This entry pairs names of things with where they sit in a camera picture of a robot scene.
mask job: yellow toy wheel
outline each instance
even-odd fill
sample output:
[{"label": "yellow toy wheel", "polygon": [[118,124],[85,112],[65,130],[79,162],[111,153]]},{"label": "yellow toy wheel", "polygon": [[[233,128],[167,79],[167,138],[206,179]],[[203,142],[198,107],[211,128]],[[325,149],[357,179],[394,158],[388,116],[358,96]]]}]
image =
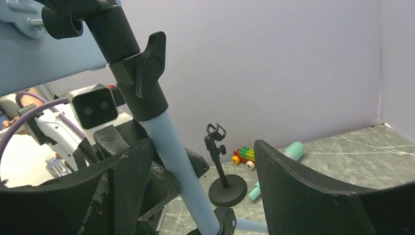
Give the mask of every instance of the yellow toy wheel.
[{"label": "yellow toy wheel", "polygon": [[239,157],[233,156],[232,157],[232,162],[235,163],[236,165],[238,165],[241,162],[241,160],[239,159]]}]

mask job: threaded bolt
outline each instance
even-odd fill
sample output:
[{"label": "threaded bolt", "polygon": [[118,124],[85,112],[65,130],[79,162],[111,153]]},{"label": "threaded bolt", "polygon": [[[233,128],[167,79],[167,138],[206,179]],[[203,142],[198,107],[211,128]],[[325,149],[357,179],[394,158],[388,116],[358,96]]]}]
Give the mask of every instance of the threaded bolt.
[{"label": "threaded bolt", "polygon": [[30,19],[30,24],[34,28],[44,28],[45,27],[45,25],[43,24],[42,19]]}]

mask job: black knob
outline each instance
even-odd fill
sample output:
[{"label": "black knob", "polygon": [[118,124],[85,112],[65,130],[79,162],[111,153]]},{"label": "black knob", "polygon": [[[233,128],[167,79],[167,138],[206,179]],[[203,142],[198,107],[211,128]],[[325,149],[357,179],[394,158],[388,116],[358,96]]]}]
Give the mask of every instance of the black knob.
[{"label": "black knob", "polygon": [[166,34],[156,32],[148,38],[147,47],[137,59],[136,95],[149,99],[164,72],[166,59]]},{"label": "black knob", "polygon": [[116,0],[35,0],[48,8],[61,13],[91,14],[118,5]]},{"label": "black knob", "polygon": [[79,37],[84,32],[82,22],[73,20],[71,14],[57,13],[48,7],[42,9],[42,20],[54,39]]},{"label": "black knob", "polygon": [[226,154],[226,147],[222,144],[222,145],[219,146],[219,148],[220,148],[221,154],[225,155]]}]

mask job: lavender wall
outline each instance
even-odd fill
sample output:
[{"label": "lavender wall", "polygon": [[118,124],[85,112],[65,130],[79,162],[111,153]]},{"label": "lavender wall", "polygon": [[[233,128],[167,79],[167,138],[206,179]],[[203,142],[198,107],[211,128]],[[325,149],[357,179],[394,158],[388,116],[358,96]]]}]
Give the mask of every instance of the lavender wall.
[{"label": "lavender wall", "polygon": [[[376,0],[133,1],[123,7],[142,49],[167,34],[161,85],[184,144],[208,156],[209,122],[228,152],[264,139],[277,148],[380,122]],[[52,83],[113,84],[108,69]]]},{"label": "lavender wall", "polygon": [[415,2],[381,0],[383,79],[381,115],[415,141]]}]

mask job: black plastic bracket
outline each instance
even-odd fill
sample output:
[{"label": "black plastic bracket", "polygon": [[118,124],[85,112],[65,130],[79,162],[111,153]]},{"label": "black plastic bracket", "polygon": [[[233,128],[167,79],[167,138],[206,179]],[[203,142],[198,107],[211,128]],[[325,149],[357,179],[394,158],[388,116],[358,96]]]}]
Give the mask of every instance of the black plastic bracket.
[{"label": "black plastic bracket", "polygon": [[125,104],[125,100],[122,97],[121,92],[119,92],[118,87],[112,87],[112,88],[110,88],[110,90],[113,93],[113,98],[114,98],[115,105],[117,107],[119,107],[121,105],[124,105]]},{"label": "black plastic bracket", "polygon": [[68,88],[64,91],[58,92],[54,95],[53,99],[67,98],[71,91],[72,91],[72,89]]},{"label": "black plastic bracket", "polygon": [[[96,131],[94,133],[94,137],[97,138],[96,145],[98,146],[101,155],[104,158],[107,158],[113,156],[116,152],[126,148],[127,146],[135,145],[141,139],[146,137],[146,132],[138,122],[131,120],[116,127],[112,125],[104,127],[103,129]],[[88,141],[85,141],[83,144],[88,147],[84,147],[84,149],[91,149],[87,153],[92,155],[93,150],[88,146]],[[197,154],[188,148],[184,149],[189,157],[196,176],[198,178],[202,177],[210,169],[209,164],[200,154]],[[164,167],[157,152],[154,153],[153,161]]]},{"label": "black plastic bracket", "polygon": [[[128,126],[131,127],[131,124],[134,124],[134,122],[134,120],[127,122],[129,123]],[[136,141],[139,141],[137,139],[138,137],[127,140],[121,134],[126,133],[122,131],[122,129],[126,128],[110,125],[94,132],[94,140],[104,159],[111,158],[128,149],[129,144],[127,141],[130,141],[130,144],[135,144]],[[188,149],[186,152],[198,177],[206,173],[209,169],[207,162],[200,155],[197,155]],[[180,192],[181,187],[176,178],[163,166],[153,161],[151,164],[149,181],[145,188],[143,203],[139,211],[138,221],[146,220],[164,205],[179,196]]]},{"label": "black plastic bracket", "polygon": [[165,50],[166,34],[156,32],[150,35],[144,52],[133,52],[110,63],[117,88],[137,121],[151,120],[168,108],[158,82],[164,72]]},{"label": "black plastic bracket", "polygon": [[78,156],[79,158],[85,159],[90,165],[92,165],[104,159],[100,154],[100,157],[98,157],[97,153],[99,152],[94,151],[94,148],[89,143],[88,139],[85,137],[79,143],[78,148],[72,153],[72,156]]},{"label": "black plastic bracket", "polygon": [[206,149],[209,151],[210,156],[212,157],[212,160],[214,162],[218,162],[219,155],[225,155],[226,154],[226,148],[224,145],[220,145],[219,147],[216,147],[215,141],[222,141],[226,136],[226,130],[223,129],[222,126],[220,126],[218,123],[216,124],[216,127],[209,123],[206,128],[207,136],[205,136],[205,145]]},{"label": "black plastic bracket", "polygon": [[[35,104],[31,104],[29,106],[23,107],[17,111],[19,117],[23,116],[23,114],[29,112],[30,110],[36,108]],[[30,118],[27,122],[23,124],[24,128],[29,132],[32,138],[39,144],[43,145],[47,142],[47,137],[43,134],[43,132],[38,127],[35,118],[41,116],[43,113],[38,113],[36,116]]]},{"label": "black plastic bracket", "polygon": [[[232,208],[218,207],[215,215],[219,220],[220,230],[218,235],[233,235],[236,228],[236,216]],[[189,232],[187,235],[201,235],[199,229]]]}]

